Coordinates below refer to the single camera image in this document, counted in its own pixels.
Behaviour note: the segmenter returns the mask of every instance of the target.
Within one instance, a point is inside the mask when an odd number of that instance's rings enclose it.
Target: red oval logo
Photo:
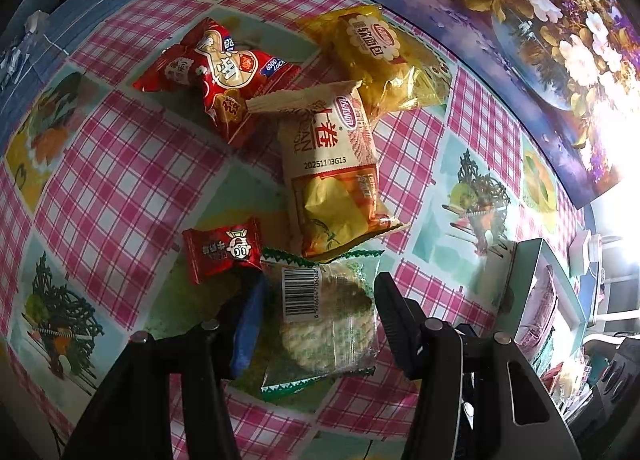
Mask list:
[[[356,113],[353,111],[353,106],[346,97],[336,97],[335,105],[342,123],[347,127],[347,130],[355,130],[358,125],[358,119],[356,119]]]
[[[374,23],[373,25],[371,25],[371,28],[376,33],[376,35],[382,40],[383,43],[389,46],[395,45],[394,37],[385,27],[383,27],[379,23]]]

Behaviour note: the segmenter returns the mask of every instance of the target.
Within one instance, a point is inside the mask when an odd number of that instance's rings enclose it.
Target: blue label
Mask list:
[[[267,61],[267,64],[262,67],[262,70],[260,70],[260,73],[267,77],[271,77],[283,65],[284,65],[284,61],[282,59],[278,59],[277,57],[272,57]]]
[[[228,52],[229,50],[233,50],[236,48],[236,44],[234,40],[231,39],[231,36],[226,36],[225,39],[222,40],[222,49],[224,52]]]

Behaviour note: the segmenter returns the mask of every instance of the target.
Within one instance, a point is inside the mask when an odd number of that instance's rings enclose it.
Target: snack package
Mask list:
[[[299,23],[349,79],[362,80],[360,96],[373,125],[387,112],[443,103],[417,57],[418,43],[384,21],[379,5],[334,10]]]
[[[332,88],[350,93],[336,96]],[[329,261],[370,238],[404,226],[378,198],[378,154],[357,90],[358,82],[281,91],[293,114],[280,119],[284,180],[289,190],[291,251]],[[302,107],[302,97],[309,104]],[[286,101],[279,106],[285,111]]]
[[[378,353],[373,282],[381,254],[357,250],[318,265],[263,250],[263,270],[280,300],[280,342],[264,376],[264,400],[326,376],[373,373]]]
[[[300,71],[260,50],[233,50],[226,28],[205,18],[169,47],[133,83],[141,92],[200,87],[215,130],[239,147],[255,129],[246,100],[285,88]]]
[[[189,277],[194,284],[233,266],[260,268],[260,227],[257,218],[242,225],[182,233]]]

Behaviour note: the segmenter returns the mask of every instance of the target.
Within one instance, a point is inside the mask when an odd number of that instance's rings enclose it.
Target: floral pattern tablecloth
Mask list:
[[[301,65],[296,87],[336,80],[295,20],[359,3],[367,1],[69,0],[52,15],[21,81],[0,97],[10,124],[0,133],[0,335],[62,436],[132,332],[183,332],[233,289],[189,284],[182,230],[256,215],[268,246],[287,245],[274,127],[234,152],[208,128],[197,94],[141,94],[132,82],[206,16],[242,48]],[[582,214],[463,62],[387,18],[424,44],[446,103],[388,114],[376,127],[382,197],[411,227],[366,247],[385,249],[381,270],[428,315],[487,332],[514,242],[544,236],[566,268]],[[460,217],[487,201],[499,208]],[[258,343],[250,370],[226,387],[243,457],[399,458],[417,390],[382,328],[379,339],[373,376],[325,379],[276,404],[258,398],[268,355]],[[178,379],[171,398],[174,457],[186,458]]]

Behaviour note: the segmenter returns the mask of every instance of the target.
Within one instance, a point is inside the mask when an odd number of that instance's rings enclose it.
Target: small red candy package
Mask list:
[[[180,44],[160,57],[133,83],[141,92],[200,87],[204,111],[228,144],[241,146],[255,129],[246,100],[286,88],[300,67],[260,50],[233,50],[226,28],[205,18]]]
[[[233,266],[252,266],[261,270],[262,244],[257,218],[209,231],[187,229],[182,237],[189,276],[194,284]]]

